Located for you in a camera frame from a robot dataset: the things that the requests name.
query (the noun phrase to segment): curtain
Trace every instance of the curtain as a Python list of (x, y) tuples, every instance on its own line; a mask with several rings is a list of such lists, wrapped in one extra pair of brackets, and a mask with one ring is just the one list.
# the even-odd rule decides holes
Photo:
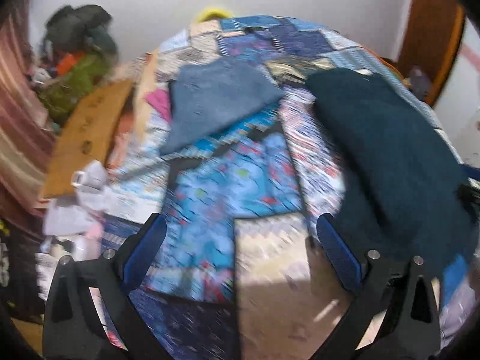
[(25, 78), (30, 62), (28, 0), (19, 0), (0, 27), (0, 216), (27, 232), (38, 228), (35, 205), (55, 142)]

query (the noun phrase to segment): striped curtain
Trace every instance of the striped curtain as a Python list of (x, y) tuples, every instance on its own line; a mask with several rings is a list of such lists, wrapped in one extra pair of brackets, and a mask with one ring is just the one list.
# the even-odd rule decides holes
[(20, 0), (0, 26), (0, 216), (30, 231), (54, 136), (44, 130), (47, 111), (28, 87), (28, 0)]

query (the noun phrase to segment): silver bolt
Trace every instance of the silver bolt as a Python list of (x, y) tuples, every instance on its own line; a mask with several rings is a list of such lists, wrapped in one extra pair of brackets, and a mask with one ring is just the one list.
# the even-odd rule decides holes
[(115, 250), (114, 249), (107, 249), (103, 252), (103, 257), (106, 259), (112, 259), (113, 256), (115, 256)]
[(367, 256), (370, 257), (372, 260), (378, 260), (380, 258), (380, 252), (375, 249), (370, 249), (367, 253)]
[(420, 256), (415, 256), (413, 258), (413, 262), (417, 264), (417, 266), (422, 266), (423, 265), (423, 258)]
[(58, 262), (59, 262), (61, 265), (64, 266), (64, 265), (68, 264), (68, 263), (70, 262), (70, 260), (71, 260), (71, 257), (70, 257), (68, 254), (66, 254), (66, 255), (64, 255), (64, 256), (61, 256), (61, 257), (60, 257), (60, 260), (59, 260)]

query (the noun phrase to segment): bed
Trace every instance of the bed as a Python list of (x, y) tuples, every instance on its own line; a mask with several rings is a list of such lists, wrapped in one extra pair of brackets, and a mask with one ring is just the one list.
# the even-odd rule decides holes
[[(168, 91), (181, 66), (221, 56), (255, 66), (284, 97), (160, 158), (169, 125), (145, 95)], [(128, 67), (126, 75), (138, 78), (135, 118), (117, 136), (122, 149), (110, 166), (116, 198), (102, 250), (118, 249), (151, 212), (164, 214), (167, 238), (130, 300), (174, 358), (227, 360), (241, 349), (245, 359), (308, 359), (349, 307), (352, 295), (314, 230), (321, 214), (340, 207), (342, 161), (313, 117), (314, 97), (298, 85), (309, 71), (334, 68), (382, 74), (446, 139), (433, 111), (376, 56), (303, 20), (196, 23)], [(373, 320), (360, 346), (373, 341), (381, 320)], [(112, 343), (123, 346), (108, 315), (105, 324)]]

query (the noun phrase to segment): blue folded garment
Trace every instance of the blue folded garment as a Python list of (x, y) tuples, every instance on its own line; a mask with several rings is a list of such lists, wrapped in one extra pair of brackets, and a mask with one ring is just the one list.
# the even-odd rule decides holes
[(160, 155), (220, 132), (282, 96), (258, 69), (234, 57), (184, 66), (171, 85), (171, 130)]

